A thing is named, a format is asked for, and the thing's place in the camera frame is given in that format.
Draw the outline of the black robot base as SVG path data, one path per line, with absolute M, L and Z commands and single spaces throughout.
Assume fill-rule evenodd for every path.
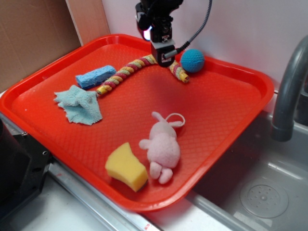
M 42 192 L 50 151 L 28 134 L 12 135 L 0 122 L 0 220 Z

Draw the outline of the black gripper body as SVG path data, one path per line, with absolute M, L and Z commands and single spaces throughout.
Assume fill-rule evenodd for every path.
M 150 30 L 150 42 L 154 48 L 174 47 L 173 18 L 170 14 L 182 5 L 181 0 L 141 0 L 136 4 L 138 30 Z

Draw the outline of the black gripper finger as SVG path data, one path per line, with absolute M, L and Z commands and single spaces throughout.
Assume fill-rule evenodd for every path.
M 156 48 L 153 44 L 151 45 L 151 52 L 156 62 L 161 67 L 169 67 L 175 61 L 175 56 L 166 58 L 165 55 L 175 50 L 175 46 L 166 46 L 162 48 Z

